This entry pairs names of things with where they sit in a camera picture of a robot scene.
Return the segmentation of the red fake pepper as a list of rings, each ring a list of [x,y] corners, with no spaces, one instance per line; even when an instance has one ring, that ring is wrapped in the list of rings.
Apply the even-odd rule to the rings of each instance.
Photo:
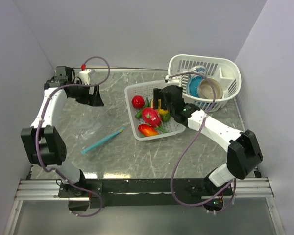
[[[132,98],[132,106],[135,108],[135,109],[141,109],[144,107],[145,105],[145,100],[142,96],[140,95],[136,95]]]

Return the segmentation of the orange red fake fruit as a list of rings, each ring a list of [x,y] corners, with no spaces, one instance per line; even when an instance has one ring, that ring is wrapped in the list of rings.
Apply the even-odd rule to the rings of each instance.
[[[153,127],[151,127],[150,125],[147,125],[147,124],[139,125],[138,130],[145,137],[156,136],[159,134]]]

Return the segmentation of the orange green fake mango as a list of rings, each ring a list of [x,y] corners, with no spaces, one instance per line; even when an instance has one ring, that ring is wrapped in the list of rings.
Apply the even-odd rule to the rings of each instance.
[[[168,122],[170,120],[171,116],[169,113],[163,114],[162,115],[162,121],[163,122]]]

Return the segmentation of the yellow fake fruit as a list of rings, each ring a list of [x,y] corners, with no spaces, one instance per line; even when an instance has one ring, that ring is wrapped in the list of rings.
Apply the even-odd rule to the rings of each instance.
[[[158,113],[159,113],[160,115],[166,115],[166,114],[169,113],[168,110],[166,110],[166,109],[162,109],[162,108],[161,108],[161,100],[160,100],[160,99],[158,100],[158,108],[157,108],[157,111],[158,111]]]

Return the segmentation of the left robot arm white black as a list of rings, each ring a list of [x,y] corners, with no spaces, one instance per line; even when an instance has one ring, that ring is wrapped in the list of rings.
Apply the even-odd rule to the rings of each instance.
[[[93,107],[104,106],[99,87],[90,86],[95,77],[93,69],[58,66],[56,74],[44,84],[44,98],[36,119],[29,128],[21,130],[21,139],[31,164],[47,172],[55,171],[60,187],[69,195],[80,197],[88,189],[83,172],[67,160],[67,148],[56,127],[67,98]]]

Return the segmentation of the green fake pepper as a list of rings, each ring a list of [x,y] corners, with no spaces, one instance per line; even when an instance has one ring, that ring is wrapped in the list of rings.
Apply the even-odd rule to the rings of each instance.
[[[138,111],[136,113],[135,118],[140,119],[142,117],[142,111],[143,111],[143,109],[144,108],[147,108],[147,107],[149,107],[149,99],[148,98],[146,98],[146,101],[145,101],[144,106],[140,109],[140,111]]]

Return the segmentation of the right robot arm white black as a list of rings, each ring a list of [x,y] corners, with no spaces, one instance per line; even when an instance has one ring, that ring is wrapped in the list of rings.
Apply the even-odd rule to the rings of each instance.
[[[204,178],[208,194],[216,195],[231,180],[243,180],[262,162],[263,155],[254,132],[229,127],[199,107],[185,103],[181,87],[169,85],[154,89],[153,100],[155,108],[167,109],[177,123],[200,132],[226,151],[226,163]]]

